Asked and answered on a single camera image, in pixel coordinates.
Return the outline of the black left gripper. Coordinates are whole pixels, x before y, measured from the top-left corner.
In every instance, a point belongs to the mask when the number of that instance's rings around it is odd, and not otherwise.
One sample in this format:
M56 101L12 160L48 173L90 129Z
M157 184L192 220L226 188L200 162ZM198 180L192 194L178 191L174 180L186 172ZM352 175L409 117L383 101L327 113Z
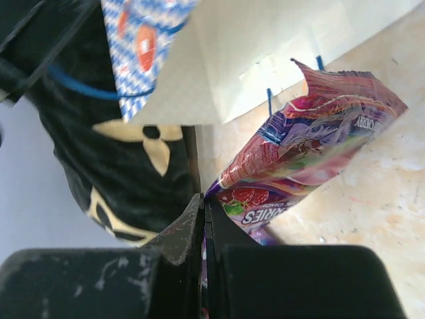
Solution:
M1 101L16 103L99 6L99 1L2 1Z

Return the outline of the black floral plush blanket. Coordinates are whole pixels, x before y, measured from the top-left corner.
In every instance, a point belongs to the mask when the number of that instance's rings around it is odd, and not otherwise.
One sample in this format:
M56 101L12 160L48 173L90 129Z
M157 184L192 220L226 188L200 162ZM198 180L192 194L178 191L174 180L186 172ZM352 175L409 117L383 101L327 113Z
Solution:
M22 97L37 109L81 210L115 238L143 246L193 195L182 128L125 124L117 101L66 88L64 74L115 91L101 4Z

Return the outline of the blue checkered paper bag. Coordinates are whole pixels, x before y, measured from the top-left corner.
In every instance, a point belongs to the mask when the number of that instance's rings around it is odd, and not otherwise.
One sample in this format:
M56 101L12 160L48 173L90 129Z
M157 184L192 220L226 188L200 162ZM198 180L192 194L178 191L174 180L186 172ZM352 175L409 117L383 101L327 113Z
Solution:
M54 65L85 96L119 103L133 125L229 122L376 35L417 1L103 1L116 89Z

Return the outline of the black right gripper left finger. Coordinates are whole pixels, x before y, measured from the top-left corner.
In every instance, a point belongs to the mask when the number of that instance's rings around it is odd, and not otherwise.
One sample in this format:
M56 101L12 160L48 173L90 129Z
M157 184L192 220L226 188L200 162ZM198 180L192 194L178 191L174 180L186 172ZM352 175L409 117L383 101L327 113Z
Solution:
M25 249L1 265L2 318L199 318L203 197L150 243Z

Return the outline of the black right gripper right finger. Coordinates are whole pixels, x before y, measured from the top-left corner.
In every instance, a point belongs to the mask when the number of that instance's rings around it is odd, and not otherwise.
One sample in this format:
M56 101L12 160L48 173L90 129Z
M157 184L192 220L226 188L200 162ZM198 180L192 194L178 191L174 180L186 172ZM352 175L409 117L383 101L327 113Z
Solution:
M358 245L262 246L205 205L211 318L404 318L383 262Z

